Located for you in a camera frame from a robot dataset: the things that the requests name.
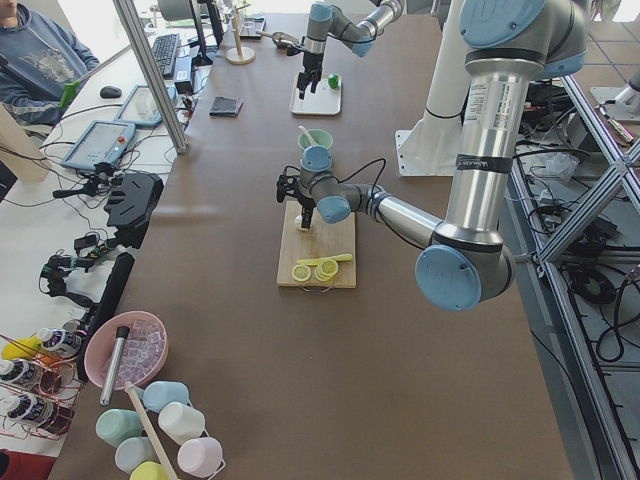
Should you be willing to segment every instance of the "computer mouse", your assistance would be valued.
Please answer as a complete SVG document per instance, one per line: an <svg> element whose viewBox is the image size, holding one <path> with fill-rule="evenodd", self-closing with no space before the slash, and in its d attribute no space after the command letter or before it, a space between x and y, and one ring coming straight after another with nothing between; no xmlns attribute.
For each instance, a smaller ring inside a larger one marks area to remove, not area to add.
<svg viewBox="0 0 640 480"><path fill-rule="evenodd" d="M122 90L118 87L107 85L100 90L100 96L102 98L120 98L122 96Z"/></svg>

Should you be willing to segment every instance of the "keyboard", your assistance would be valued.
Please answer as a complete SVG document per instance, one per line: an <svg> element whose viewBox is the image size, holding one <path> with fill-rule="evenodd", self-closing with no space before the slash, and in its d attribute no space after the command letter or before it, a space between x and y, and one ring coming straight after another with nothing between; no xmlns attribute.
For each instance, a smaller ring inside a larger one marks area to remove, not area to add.
<svg viewBox="0 0 640 480"><path fill-rule="evenodd" d="M177 33L160 35L153 41L151 53L156 59L163 78L173 78L178 45L180 45L180 35Z"/></svg>

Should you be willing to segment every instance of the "pink bowl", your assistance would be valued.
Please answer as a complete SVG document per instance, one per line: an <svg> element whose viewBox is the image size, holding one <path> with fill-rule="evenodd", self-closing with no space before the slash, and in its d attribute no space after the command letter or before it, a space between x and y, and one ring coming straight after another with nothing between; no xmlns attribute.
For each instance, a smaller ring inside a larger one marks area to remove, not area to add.
<svg viewBox="0 0 640 480"><path fill-rule="evenodd" d="M113 346L116 343L116 330L118 327L125 325L131 328L134 322L138 320L154 323L162 332L164 340L161 343L162 352L155 365L151 366L148 371L143 372L141 379L132 383L135 385L144 385L149 382L158 374L164 363L167 361L169 342L167 339L167 331L160 319L149 312L134 311L121 313L102 325L93 337L91 337L89 345L87 345L84 357L84 368L87 372L87 377L89 377L89 380L91 380L91 383L95 386L102 388L102 385L104 384L104 366L109 360L111 352L113 351ZM123 390L123 387L117 387L115 390Z"/></svg>

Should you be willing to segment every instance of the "wooden cutting board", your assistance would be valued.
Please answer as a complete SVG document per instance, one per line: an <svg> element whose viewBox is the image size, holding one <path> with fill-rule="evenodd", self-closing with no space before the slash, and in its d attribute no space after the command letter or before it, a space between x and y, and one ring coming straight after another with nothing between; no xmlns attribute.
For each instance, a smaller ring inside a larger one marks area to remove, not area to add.
<svg viewBox="0 0 640 480"><path fill-rule="evenodd" d="M281 287L331 287L355 288L356 286L356 220L352 213L346 220L328 224L317 211L313 213L311 228L298 230L295 219L302 208L298 202L286 202L282 242L276 283ZM350 253L353 260L338 262L340 270L328 282L321 282L313 275L306 282L297 282L291 275L291 269L297 260L318 257L330 257L341 253Z"/></svg>

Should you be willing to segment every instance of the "white tray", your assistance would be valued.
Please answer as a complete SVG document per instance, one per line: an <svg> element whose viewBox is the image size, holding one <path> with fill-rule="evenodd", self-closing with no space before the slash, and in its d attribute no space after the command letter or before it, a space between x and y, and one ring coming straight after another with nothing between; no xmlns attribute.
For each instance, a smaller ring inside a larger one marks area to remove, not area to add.
<svg viewBox="0 0 640 480"><path fill-rule="evenodd" d="M340 103L342 100L342 76L338 88L329 87L329 75L322 75L318 82L316 93L311 93L309 87L304 95L304 100L300 100L299 91L296 88L298 75L293 80L293 91L291 92L291 113L294 115L337 115L340 113Z"/></svg>

